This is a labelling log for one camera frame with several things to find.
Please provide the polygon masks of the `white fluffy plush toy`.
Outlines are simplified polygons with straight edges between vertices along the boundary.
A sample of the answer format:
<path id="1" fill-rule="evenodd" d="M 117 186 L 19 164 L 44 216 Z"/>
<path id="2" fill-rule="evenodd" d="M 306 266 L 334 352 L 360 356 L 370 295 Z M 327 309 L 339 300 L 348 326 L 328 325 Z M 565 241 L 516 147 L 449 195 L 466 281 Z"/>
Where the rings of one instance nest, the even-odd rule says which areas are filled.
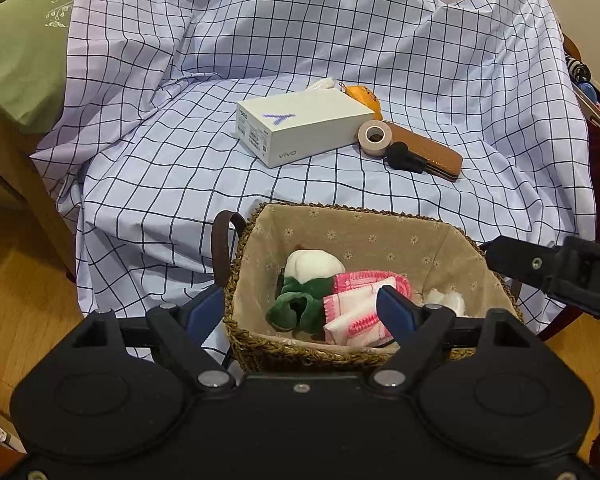
<path id="1" fill-rule="evenodd" d="M 440 292 L 435 288 L 430 289 L 424 296 L 424 304 L 438 304 L 451 309 L 457 316 L 466 318 L 466 304 L 464 297 L 455 290 Z"/>

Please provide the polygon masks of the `pink white knitted cloth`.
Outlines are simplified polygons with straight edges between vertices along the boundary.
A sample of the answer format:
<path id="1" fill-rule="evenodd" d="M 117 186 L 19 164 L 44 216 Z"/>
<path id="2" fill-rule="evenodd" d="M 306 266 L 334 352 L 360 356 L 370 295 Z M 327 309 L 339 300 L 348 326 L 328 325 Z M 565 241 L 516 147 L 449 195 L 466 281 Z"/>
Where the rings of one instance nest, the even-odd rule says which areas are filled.
<path id="1" fill-rule="evenodd" d="M 412 296 L 408 279 L 388 271 L 344 272 L 335 278 L 334 292 L 324 299 L 325 341 L 340 347 L 380 347 L 392 341 L 377 314 L 377 295 L 390 286 L 407 299 Z"/>

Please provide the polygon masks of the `white round plush doll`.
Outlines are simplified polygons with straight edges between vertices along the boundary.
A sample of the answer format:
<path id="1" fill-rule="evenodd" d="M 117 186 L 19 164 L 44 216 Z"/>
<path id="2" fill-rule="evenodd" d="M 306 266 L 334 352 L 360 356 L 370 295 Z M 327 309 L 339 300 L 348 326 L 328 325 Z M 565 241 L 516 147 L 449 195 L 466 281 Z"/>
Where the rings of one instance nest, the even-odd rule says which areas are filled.
<path id="1" fill-rule="evenodd" d="M 321 339 L 326 314 L 324 299 L 334 292 L 343 263 L 321 249 L 297 249 L 280 271 L 278 289 L 265 318 L 278 332 L 306 333 Z"/>

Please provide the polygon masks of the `orange pouch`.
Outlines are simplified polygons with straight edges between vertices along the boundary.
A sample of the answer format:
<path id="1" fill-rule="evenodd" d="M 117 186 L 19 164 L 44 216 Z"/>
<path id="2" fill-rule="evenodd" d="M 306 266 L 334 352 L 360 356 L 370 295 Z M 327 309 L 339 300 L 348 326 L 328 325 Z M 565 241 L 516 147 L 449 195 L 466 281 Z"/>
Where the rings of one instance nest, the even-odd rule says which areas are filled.
<path id="1" fill-rule="evenodd" d="M 372 90 L 365 86 L 347 86 L 346 84 L 340 84 L 340 88 L 347 96 L 369 108 L 374 113 L 373 120 L 382 120 L 380 102 Z"/>

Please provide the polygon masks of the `white packaged cotton pad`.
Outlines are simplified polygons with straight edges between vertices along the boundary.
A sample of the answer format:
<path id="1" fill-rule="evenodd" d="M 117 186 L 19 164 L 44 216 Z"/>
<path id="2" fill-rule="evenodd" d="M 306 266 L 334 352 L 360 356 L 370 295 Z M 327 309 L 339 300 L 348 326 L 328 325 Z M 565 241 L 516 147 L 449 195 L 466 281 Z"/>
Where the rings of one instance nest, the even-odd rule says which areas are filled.
<path id="1" fill-rule="evenodd" d="M 306 87 L 306 91 L 315 91 L 315 90 L 330 90 L 336 87 L 336 81 L 332 78 L 322 78 L 317 81 L 312 82 Z"/>

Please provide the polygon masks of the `woven basket with liner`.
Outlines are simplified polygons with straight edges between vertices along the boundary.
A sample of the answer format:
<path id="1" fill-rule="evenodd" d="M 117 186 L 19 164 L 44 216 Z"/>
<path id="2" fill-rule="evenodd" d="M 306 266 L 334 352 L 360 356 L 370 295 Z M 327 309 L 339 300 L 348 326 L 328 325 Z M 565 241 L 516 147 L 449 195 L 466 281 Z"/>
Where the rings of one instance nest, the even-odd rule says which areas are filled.
<path id="1" fill-rule="evenodd" d="M 224 325 L 248 373 L 362 372 L 399 348 L 376 311 L 389 285 L 463 321 L 518 313 L 478 245 L 439 220 L 319 204 L 220 212 L 211 231 Z"/>

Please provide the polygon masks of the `cluttered shelf tray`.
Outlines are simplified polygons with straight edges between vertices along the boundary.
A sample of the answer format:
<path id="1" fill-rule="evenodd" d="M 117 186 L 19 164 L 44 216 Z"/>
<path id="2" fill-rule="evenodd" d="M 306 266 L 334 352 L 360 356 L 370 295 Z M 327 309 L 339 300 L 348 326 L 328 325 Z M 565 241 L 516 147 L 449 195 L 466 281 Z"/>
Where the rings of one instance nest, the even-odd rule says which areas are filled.
<path id="1" fill-rule="evenodd" d="M 582 55 L 576 44 L 566 34 L 562 34 L 562 44 L 569 77 L 582 113 L 588 122 L 600 128 L 600 84 L 582 61 Z"/>

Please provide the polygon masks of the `brown leather wallet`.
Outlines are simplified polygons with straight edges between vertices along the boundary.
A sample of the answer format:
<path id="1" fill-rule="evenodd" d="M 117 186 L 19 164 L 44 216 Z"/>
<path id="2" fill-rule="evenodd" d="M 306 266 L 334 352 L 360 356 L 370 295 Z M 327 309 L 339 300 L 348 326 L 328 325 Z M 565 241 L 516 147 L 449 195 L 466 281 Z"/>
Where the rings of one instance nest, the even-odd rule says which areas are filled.
<path id="1" fill-rule="evenodd" d="M 387 148 L 388 164 L 394 169 L 428 172 L 454 182 L 460 176 L 463 157 L 446 145 L 414 133 L 407 128 L 387 122 L 393 141 Z"/>

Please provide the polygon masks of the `beige tape roll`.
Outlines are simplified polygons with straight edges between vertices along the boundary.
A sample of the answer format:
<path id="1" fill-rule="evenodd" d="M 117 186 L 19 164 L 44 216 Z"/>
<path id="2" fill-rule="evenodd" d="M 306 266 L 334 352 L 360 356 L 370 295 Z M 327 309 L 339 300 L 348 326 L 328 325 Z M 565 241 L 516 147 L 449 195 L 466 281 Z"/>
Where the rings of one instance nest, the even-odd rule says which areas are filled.
<path id="1" fill-rule="evenodd" d="M 369 120 L 358 128 L 358 144 L 366 154 L 381 156 L 392 141 L 390 127 L 380 120 Z"/>

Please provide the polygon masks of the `white vivo phone box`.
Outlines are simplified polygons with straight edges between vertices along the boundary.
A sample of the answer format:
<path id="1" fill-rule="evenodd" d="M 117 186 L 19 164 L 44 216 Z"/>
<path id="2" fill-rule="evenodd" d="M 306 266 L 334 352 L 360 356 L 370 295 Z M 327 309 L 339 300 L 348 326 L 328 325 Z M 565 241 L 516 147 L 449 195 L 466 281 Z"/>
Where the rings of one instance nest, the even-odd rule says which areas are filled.
<path id="1" fill-rule="evenodd" d="M 316 89 L 240 101 L 235 136 L 268 168 L 344 148 L 374 118 L 337 89 Z"/>

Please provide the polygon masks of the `lavender checked cloth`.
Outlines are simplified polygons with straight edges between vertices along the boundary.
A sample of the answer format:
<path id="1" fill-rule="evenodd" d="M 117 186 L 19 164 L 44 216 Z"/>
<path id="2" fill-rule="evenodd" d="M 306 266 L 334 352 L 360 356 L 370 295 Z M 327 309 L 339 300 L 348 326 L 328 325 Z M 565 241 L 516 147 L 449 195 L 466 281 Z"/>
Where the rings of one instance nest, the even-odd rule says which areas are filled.
<path id="1" fill-rule="evenodd" d="M 356 148 L 270 169 L 239 101 L 324 77 L 460 152 L 460 178 Z M 211 278 L 225 209 L 268 200 L 420 214 L 476 242 L 595 235 L 588 128 L 548 0 L 74 0 L 61 118 L 35 165 L 76 231 L 83 312 L 181 304 Z"/>

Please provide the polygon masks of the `green cushion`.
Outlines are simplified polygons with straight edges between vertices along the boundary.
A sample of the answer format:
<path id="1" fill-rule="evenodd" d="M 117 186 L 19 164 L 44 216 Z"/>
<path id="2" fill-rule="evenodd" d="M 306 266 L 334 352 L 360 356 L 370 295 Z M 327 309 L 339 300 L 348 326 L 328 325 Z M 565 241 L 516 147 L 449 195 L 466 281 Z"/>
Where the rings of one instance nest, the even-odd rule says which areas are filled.
<path id="1" fill-rule="evenodd" d="M 73 1 L 0 3 L 0 122 L 22 133 L 49 132 L 61 114 Z"/>

